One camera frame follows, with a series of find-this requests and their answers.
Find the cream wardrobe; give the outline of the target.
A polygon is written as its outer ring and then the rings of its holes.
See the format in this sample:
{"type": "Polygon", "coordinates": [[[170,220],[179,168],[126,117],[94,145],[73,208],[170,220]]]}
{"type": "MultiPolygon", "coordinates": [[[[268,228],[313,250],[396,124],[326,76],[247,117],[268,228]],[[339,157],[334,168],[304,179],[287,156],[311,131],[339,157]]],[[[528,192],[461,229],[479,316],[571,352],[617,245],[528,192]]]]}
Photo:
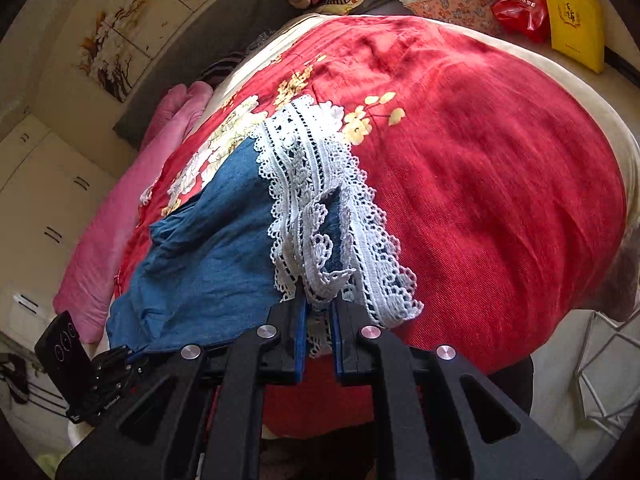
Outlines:
{"type": "Polygon", "coordinates": [[[1,141],[1,331],[30,350],[115,180],[28,115],[1,141]]]}

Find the yellow paper bag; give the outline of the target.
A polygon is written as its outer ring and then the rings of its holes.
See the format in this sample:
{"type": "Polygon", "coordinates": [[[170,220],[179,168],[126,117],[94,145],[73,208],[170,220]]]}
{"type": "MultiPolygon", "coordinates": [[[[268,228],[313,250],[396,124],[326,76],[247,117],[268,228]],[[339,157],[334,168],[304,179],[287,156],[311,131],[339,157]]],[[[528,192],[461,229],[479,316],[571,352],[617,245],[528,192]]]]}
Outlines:
{"type": "Polygon", "coordinates": [[[593,72],[604,70],[604,18],[599,0],[546,0],[551,47],[593,72]]]}

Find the blue denim lace-trimmed pants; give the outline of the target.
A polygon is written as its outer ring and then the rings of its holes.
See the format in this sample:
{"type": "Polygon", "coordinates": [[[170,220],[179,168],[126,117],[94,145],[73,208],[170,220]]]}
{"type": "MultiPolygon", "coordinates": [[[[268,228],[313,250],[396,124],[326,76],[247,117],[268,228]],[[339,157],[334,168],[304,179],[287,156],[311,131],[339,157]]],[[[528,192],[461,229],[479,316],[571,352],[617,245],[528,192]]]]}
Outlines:
{"type": "Polygon", "coordinates": [[[242,142],[190,200],[152,224],[151,246],[106,322],[112,347],[212,346],[304,292],[315,311],[361,304],[377,326],[416,318],[416,276],[352,154],[344,110],[300,96],[273,114],[245,100],[242,142]]]}

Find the red plastic bag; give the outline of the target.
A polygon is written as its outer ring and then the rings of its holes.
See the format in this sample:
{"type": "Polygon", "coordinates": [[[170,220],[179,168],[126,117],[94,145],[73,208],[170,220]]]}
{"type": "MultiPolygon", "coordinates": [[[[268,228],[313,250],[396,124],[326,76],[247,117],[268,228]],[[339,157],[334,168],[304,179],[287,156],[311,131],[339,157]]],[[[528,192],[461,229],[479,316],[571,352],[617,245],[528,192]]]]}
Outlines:
{"type": "Polygon", "coordinates": [[[524,36],[536,44],[545,44],[550,40],[546,0],[496,0],[490,8],[505,32],[524,36]]]}

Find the red floral blanket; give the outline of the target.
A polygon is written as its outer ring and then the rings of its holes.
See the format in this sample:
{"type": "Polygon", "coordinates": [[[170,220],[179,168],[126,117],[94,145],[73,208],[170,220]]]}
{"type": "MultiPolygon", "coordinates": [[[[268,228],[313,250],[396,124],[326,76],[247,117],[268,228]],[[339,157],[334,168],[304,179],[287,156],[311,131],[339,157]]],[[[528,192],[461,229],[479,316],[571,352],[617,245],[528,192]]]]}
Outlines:
{"type": "MultiPolygon", "coordinates": [[[[391,330],[410,346],[457,348],[485,373],[526,358],[593,291],[634,222],[629,132],[602,127],[573,77],[495,40],[415,16],[304,18],[216,92],[201,125],[145,193],[116,298],[153,223],[190,200],[242,142],[231,117],[255,98],[273,114],[300,96],[344,110],[344,138],[416,276],[423,308],[391,330]]],[[[326,310],[307,326],[303,381],[271,387],[264,421],[311,438],[373,416],[371,391],[338,384],[326,310]]]]}

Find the grey headboard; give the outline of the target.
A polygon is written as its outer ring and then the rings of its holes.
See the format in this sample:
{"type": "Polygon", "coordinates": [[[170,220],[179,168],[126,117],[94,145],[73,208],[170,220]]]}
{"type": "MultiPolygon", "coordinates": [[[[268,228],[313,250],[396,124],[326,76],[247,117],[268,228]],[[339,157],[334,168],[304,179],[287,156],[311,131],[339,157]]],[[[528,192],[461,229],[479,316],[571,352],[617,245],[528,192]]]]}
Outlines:
{"type": "Polygon", "coordinates": [[[246,51],[297,14],[286,0],[216,0],[146,71],[113,130],[133,148],[140,148],[155,107],[171,87],[202,79],[209,65],[246,51]]]}

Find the pink quilt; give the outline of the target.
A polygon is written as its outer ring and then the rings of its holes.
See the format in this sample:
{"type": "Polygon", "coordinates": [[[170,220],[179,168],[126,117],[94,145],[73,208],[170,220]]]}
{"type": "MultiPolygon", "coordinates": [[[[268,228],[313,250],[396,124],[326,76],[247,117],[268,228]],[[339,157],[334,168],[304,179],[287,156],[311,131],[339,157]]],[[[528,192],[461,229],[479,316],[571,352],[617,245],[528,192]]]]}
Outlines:
{"type": "Polygon", "coordinates": [[[83,344],[98,344],[103,337],[114,277],[138,222],[143,193],[160,176],[169,155],[186,138],[212,95],[209,84],[197,81],[190,86],[177,84],[163,96],[136,160],[82,233],[53,307],[57,314],[70,314],[83,344]]]}

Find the floral fabric box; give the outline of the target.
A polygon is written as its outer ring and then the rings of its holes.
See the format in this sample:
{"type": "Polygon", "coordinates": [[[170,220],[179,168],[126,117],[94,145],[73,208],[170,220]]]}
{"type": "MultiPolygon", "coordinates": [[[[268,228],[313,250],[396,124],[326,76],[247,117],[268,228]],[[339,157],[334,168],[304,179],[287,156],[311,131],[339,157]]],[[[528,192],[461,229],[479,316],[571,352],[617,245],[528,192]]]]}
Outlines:
{"type": "Polygon", "coordinates": [[[501,29],[492,14],[497,0],[418,0],[405,7],[421,18],[463,26],[490,36],[499,36],[501,29]]]}

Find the floral wall painting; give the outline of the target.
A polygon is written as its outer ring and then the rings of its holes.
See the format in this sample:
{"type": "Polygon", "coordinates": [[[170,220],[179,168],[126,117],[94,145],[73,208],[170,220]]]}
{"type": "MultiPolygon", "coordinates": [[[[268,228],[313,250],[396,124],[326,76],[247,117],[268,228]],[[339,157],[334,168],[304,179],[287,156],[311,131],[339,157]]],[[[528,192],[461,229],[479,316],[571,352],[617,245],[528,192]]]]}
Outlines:
{"type": "Polygon", "coordinates": [[[118,102],[208,0],[106,0],[78,50],[78,68],[118,102]]]}

